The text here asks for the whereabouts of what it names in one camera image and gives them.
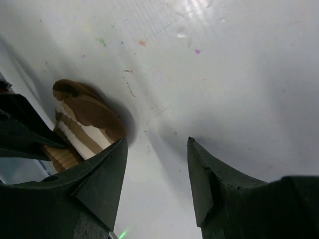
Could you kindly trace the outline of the brown striped sock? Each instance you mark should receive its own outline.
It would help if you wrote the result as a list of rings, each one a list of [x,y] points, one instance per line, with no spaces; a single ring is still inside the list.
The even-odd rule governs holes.
[[[44,145],[42,151],[57,172],[90,159],[126,136],[119,117],[91,86],[61,79],[52,91],[56,101],[53,132],[67,146],[60,149]]]

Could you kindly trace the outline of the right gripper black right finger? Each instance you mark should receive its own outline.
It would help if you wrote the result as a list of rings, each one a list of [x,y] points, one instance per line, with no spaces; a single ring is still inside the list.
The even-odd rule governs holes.
[[[267,183],[217,159],[192,137],[187,162],[203,238],[318,238],[318,177],[285,176]]]

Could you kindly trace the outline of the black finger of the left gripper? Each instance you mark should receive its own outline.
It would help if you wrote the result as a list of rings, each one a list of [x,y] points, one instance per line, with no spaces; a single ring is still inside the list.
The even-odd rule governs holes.
[[[67,144],[42,120],[20,94],[0,95],[0,156],[48,161],[44,145],[65,148]]]

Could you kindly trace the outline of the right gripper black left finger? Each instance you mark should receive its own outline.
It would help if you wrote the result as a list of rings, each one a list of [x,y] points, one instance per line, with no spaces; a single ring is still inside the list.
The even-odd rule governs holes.
[[[1,184],[1,238],[108,238],[115,225],[127,156],[123,138],[40,182]]]

